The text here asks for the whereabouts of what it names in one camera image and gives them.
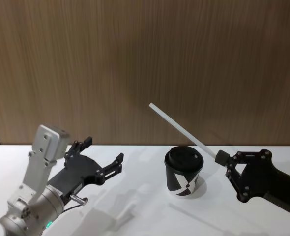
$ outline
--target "wood grain panel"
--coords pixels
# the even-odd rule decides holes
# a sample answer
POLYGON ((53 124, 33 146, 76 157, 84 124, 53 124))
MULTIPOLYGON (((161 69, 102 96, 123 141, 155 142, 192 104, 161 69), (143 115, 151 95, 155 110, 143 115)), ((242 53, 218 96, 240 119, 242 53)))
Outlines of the wood grain panel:
POLYGON ((289 0, 0 0, 0 140, 290 145, 289 0))

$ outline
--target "green indicator light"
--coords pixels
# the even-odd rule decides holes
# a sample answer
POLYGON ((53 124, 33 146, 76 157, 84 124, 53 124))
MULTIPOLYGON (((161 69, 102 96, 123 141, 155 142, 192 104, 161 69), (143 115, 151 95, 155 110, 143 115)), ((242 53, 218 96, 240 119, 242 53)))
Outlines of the green indicator light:
POLYGON ((49 221, 49 223, 46 226, 46 229, 52 224, 52 221, 49 221))

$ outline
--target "coffee cup lid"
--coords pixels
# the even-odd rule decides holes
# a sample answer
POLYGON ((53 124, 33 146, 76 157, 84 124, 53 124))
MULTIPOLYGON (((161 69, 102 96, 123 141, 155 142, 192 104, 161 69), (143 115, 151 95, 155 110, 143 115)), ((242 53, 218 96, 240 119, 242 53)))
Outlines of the coffee cup lid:
POLYGON ((165 164, 177 172, 199 172, 204 164, 202 155, 189 146, 173 147, 165 157, 165 164))

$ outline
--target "black and white cup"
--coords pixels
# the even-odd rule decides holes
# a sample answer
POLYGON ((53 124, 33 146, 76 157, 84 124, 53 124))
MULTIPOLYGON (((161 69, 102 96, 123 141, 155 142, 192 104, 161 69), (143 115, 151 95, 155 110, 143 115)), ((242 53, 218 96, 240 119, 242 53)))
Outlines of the black and white cup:
POLYGON ((173 147, 165 156, 167 187, 175 196, 188 196, 195 190, 203 167, 202 155, 192 147, 173 147))

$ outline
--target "tabletop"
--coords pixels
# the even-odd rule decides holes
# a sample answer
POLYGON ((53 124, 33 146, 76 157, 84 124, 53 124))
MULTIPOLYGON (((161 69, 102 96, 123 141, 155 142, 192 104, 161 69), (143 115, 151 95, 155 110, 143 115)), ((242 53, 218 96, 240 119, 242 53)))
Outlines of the tabletop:
MULTIPOLYGON (((165 154, 172 146, 91 146, 82 152, 102 167, 124 153, 122 173, 104 185, 89 185, 78 196, 83 207, 63 213, 43 236, 290 236, 290 213, 263 198, 247 203, 225 176, 226 169, 204 157, 197 190, 187 199, 172 196, 166 186, 165 154)), ((290 175, 290 147, 209 146, 224 150, 272 152, 276 168, 290 175)), ((31 146, 0 146, 0 217, 7 199, 23 180, 31 146)), ((59 160, 50 177, 63 168, 59 160)), ((65 209, 76 205, 70 202, 65 209)))

